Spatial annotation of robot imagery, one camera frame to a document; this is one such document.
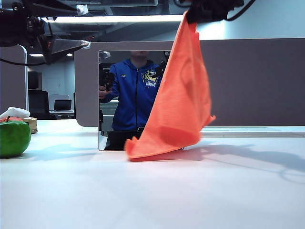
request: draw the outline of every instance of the gray partition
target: gray partition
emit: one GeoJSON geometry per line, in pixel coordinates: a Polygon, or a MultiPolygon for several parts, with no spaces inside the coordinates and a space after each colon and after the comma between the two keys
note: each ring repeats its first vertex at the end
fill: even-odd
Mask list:
{"type": "MultiPolygon", "coordinates": [[[[26,63],[26,50],[20,46],[0,48],[0,57],[18,63],[26,63]]],[[[10,106],[28,110],[27,67],[0,62],[0,113],[10,106]]]]}
{"type": "MultiPolygon", "coordinates": [[[[75,52],[78,123],[98,126],[99,50],[168,50],[172,44],[94,42],[75,52]]],[[[201,41],[201,48],[217,116],[211,125],[305,125],[304,38],[201,41]]]]}

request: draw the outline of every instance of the ceiling light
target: ceiling light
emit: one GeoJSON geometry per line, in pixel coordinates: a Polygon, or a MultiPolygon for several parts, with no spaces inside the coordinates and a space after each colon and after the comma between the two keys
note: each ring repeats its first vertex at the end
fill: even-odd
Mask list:
{"type": "Polygon", "coordinates": [[[42,57],[42,54],[30,54],[30,56],[34,56],[34,57],[42,57]]]}
{"type": "Polygon", "coordinates": [[[51,20],[48,20],[47,18],[41,18],[41,19],[44,20],[45,22],[51,21],[51,20]]]}
{"type": "Polygon", "coordinates": [[[105,22],[162,22],[181,21],[183,15],[144,15],[144,16],[98,16],[98,17],[58,17],[51,23],[105,23],[105,22]]]}

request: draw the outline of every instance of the white table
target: white table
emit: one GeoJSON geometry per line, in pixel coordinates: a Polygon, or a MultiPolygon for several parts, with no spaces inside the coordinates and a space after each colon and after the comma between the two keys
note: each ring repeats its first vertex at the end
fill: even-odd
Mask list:
{"type": "Polygon", "coordinates": [[[40,120],[1,160],[1,228],[305,228],[303,136],[207,136],[142,162],[97,144],[95,127],[40,120]]]}

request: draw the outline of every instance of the hand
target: hand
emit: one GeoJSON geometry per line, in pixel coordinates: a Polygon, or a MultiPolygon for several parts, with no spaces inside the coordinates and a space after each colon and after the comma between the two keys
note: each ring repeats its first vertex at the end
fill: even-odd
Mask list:
{"type": "Polygon", "coordinates": [[[111,91],[105,91],[106,87],[99,86],[99,99],[104,99],[106,95],[110,94],[111,91]]]}

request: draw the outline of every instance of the green fruit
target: green fruit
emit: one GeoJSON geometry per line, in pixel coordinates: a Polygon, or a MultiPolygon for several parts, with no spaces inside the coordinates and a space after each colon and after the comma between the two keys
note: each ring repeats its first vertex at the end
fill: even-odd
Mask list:
{"type": "Polygon", "coordinates": [[[21,155],[31,141],[31,130],[23,121],[0,123],[0,158],[21,155]]]}

